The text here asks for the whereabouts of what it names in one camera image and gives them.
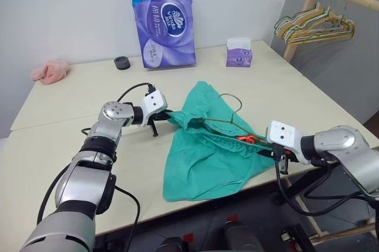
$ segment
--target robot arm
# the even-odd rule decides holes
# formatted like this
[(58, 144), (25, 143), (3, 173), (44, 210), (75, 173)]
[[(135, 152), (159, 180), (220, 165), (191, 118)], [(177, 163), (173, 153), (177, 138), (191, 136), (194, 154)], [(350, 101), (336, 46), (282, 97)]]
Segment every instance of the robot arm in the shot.
[(140, 106), (106, 103), (80, 151), (62, 176), (55, 194), (56, 211), (40, 222), (23, 245), (22, 252), (91, 252), (95, 243), (95, 215), (112, 201), (116, 176), (116, 148), (123, 127), (153, 125), (153, 114), (165, 110), (164, 95), (155, 89)]
[[(305, 136), (298, 129), (273, 121), (267, 131), (271, 144), (292, 151), (302, 164), (317, 164), (321, 159), (339, 161), (344, 171), (372, 201), (379, 201), (379, 149), (371, 149), (362, 134), (350, 126)], [(287, 172), (288, 157), (279, 154), (280, 171)]]

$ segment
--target black cap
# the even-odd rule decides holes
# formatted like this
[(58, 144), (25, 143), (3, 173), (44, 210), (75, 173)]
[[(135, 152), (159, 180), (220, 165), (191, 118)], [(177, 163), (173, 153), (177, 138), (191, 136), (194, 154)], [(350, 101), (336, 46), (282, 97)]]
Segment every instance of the black cap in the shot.
[(128, 57), (125, 57), (125, 56), (117, 57), (113, 61), (116, 65), (116, 68), (118, 68), (119, 70), (126, 70), (130, 68), (130, 62), (129, 62)]

